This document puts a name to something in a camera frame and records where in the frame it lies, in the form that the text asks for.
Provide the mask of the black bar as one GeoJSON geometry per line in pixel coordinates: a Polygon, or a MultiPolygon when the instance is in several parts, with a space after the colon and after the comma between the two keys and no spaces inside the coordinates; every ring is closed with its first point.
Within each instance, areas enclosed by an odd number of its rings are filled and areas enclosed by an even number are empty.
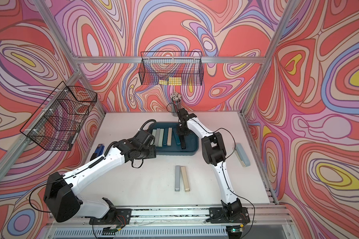
{"type": "Polygon", "coordinates": [[[181,149],[186,149],[185,136],[184,136],[184,135],[180,135],[180,136],[179,136],[179,139],[180,139],[181,149]]]}

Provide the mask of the teal plastic storage box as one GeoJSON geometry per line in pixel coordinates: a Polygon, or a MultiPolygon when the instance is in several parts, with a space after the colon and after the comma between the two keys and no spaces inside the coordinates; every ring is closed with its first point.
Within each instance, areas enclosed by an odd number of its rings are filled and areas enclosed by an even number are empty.
{"type": "MultiPolygon", "coordinates": [[[[157,122],[154,126],[148,129],[148,132],[152,133],[153,129],[158,128],[170,128],[176,129],[178,126],[177,122],[157,122]]],[[[192,156],[198,151],[198,137],[192,132],[185,136],[186,149],[181,149],[180,145],[176,145],[174,135],[172,134],[172,145],[156,147],[157,155],[171,155],[171,156],[192,156]]]]}

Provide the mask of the beige bar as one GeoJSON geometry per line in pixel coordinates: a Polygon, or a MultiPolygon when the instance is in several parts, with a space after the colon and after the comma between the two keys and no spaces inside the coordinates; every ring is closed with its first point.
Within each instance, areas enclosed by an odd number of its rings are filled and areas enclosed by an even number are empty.
{"type": "Polygon", "coordinates": [[[172,145],[172,134],[173,134],[173,129],[172,129],[172,127],[170,127],[170,128],[168,128],[167,146],[172,145]]]}

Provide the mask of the light green bar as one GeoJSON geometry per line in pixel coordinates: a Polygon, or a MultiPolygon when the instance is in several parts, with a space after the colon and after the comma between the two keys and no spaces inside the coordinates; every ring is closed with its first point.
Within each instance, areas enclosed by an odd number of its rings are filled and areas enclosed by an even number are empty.
{"type": "Polygon", "coordinates": [[[163,146],[164,133],[165,133],[165,130],[163,128],[160,128],[158,147],[163,146]]]}

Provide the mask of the grey bar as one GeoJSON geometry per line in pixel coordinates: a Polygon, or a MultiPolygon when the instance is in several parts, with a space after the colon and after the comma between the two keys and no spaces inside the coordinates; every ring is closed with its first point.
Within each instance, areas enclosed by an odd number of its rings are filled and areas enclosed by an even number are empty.
{"type": "Polygon", "coordinates": [[[160,128],[156,129],[155,143],[154,143],[154,145],[155,145],[156,147],[159,146],[160,133],[161,133],[161,129],[160,129],[160,128]]]}
{"type": "Polygon", "coordinates": [[[180,191],[180,166],[176,165],[175,167],[175,191],[180,191]]]}

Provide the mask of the tan bar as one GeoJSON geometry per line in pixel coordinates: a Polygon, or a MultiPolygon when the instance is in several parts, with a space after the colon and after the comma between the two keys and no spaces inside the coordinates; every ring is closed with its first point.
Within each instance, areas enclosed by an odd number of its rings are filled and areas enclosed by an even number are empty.
{"type": "Polygon", "coordinates": [[[185,191],[185,192],[189,192],[189,191],[190,191],[190,187],[189,187],[189,181],[188,181],[188,176],[187,176],[186,167],[185,167],[185,166],[181,166],[180,169],[181,169],[181,174],[182,174],[184,191],[185,191]]]}

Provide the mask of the dark teal bar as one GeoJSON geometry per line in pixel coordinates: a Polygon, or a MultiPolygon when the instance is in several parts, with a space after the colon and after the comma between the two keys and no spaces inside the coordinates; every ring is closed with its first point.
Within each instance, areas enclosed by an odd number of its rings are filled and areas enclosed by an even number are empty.
{"type": "Polygon", "coordinates": [[[163,146],[167,145],[167,141],[168,141],[168,128],[165,128],[163,134],[163,146]]]}

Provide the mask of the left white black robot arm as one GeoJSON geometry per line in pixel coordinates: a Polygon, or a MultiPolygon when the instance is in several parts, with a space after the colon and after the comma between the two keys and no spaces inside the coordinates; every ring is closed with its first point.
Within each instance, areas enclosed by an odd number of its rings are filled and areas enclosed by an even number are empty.
{"type": "Polygon", "coordinates": [[[51,174],[43,200],[54,219],[62,223],[73,217],[90,217],[106,224],[126,225],[126,219],[120,219],[115,205],[108,198],[90,200],[81,193],[101,176],[124,163],[156,158],[155,138],[151,134],[155,124],[156,120],[149,119],[144,122],[148,129],[142,126],[132,138],[110,143],[104,153],[89,163],[65,174],[51,174]]]}

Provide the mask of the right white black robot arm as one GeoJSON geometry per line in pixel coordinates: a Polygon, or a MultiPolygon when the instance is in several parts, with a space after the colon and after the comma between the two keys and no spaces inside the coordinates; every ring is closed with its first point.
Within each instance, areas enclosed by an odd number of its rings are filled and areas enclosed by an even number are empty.
{"type": "Polygon", "coordinates": [[[234,223],[238,220],[243,226],[251,222],[247,209],[242,206],[240,201],[243,197],[234,192],[228,176],[225,161],[229,156],[221,133],[218,130],[208,129],[194,113],[189,113],[184,108],[177,110],[177,117],[179,121],[174,135],[178,138],[181,150],[190,146],[185,139],[194,133],[201,140],[202,157],[205,163],[212,167],[221,192],[221,209],[214,213],[211,212],[206,221],[234,223]]]}

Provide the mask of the clear cup of pencils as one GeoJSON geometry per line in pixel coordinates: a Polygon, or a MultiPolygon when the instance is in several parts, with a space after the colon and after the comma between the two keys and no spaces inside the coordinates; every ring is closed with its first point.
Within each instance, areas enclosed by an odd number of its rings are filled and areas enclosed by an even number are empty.
{"type": "Polygon", "coordinates": [[[175,117],[178,116],[178,111],[181,109],[181,99],[182,99],[182,96],[181,96],[180,93],[173,92],[171,94],[172,115],[175,116],[175,117]]]}

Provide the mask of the yellow sticky notes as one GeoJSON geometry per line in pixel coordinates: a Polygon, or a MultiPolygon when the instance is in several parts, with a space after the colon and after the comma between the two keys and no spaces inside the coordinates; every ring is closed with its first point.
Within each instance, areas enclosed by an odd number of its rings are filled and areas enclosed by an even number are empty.
{"type": "Polygon", "coordinates": [[[167,77],[164,80],[159,80],[159,85],[181,86],[182,79],[181,79],[181,77],[167,77]]]}

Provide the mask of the grey block at right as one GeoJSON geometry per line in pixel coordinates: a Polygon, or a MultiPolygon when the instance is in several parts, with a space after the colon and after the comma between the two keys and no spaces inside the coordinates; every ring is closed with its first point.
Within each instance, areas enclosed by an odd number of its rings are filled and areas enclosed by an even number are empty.
{"type": "Polygon", "coordinates": [[[242,165],[242,167],[249,167],[251,165],[250,160],[243,148],[243,146],[240,143],[237,143],[235,145],[235,150],[234,150],[240,164],[242,165]]]}

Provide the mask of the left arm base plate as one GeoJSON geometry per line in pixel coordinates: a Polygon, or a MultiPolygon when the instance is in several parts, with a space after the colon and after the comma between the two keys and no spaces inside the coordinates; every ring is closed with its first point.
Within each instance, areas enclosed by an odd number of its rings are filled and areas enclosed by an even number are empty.
{"type": "Polygon", "coordinates": [[[90,218],[90,225],[128,225],[131,219],[132,209],[110,209],[101,219],[90,218]]]}

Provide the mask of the aluminium front rail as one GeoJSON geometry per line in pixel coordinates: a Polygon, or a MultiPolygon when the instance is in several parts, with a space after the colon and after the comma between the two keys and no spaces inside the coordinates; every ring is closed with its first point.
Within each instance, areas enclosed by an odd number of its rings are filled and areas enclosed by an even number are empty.
{"type": "Polygon", "coordinates": [[[43,239],[299,239],[289,211],[280,205],[246,205],[234,223],[213,224],[211,205],[122,207],[117,225],[76,217],[50,220],[43,239]]]}

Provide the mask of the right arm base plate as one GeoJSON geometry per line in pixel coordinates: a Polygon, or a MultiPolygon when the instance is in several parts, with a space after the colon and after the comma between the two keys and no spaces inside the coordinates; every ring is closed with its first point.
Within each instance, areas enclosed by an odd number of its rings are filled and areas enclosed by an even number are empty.
{"type": "Polygon", "coordinates": [[[209,208],[209,218],[205,220],[207,223],[212,224],[248,224],[251,222],[248,210],[246,207],[241,207],[240,211],[237,211],[236,214],[229,214],[224,211],[223,208],[209,208]]]}

